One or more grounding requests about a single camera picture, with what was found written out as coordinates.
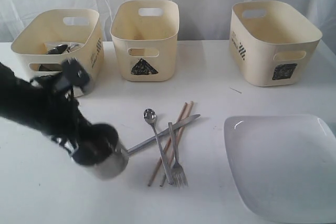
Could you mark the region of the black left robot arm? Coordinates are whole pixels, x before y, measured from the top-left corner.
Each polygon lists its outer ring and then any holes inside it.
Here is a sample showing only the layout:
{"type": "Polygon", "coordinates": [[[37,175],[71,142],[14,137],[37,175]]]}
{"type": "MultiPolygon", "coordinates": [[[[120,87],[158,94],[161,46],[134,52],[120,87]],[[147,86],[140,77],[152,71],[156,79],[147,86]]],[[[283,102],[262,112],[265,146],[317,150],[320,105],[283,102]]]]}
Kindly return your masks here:
{"type": "Polygon", "coordinates": [[[85,89],[89,73],[75,60],[62,66],[62,72],[26,81],[1,65],[1,117],[40,132],[79,165],[101,164],[116,152],[118,133],[90,123],[78,108],[74,88],[85,89]]]}

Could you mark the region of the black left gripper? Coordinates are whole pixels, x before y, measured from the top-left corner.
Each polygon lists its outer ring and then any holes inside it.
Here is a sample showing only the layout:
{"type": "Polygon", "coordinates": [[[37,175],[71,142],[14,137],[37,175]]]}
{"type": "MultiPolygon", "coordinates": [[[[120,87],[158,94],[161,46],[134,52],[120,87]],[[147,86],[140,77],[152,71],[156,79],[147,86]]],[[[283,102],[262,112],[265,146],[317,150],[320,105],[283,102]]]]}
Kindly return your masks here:
{"type": "MultiPolygon", "coordinates": [[[[34,87],[41,92],[34,130],[50,137],[59,145],[78,145],[80,128],[90,126],[78,109],[74,95],[76,82],[67,77],[35,77],[34,87]]],[[[88,130],[88,139],[93,143],[82,143],[71,155],[81,166],[94,166],[104,162],[116,149],[119,135],[109,124],[93,124],[88,130]]]]}

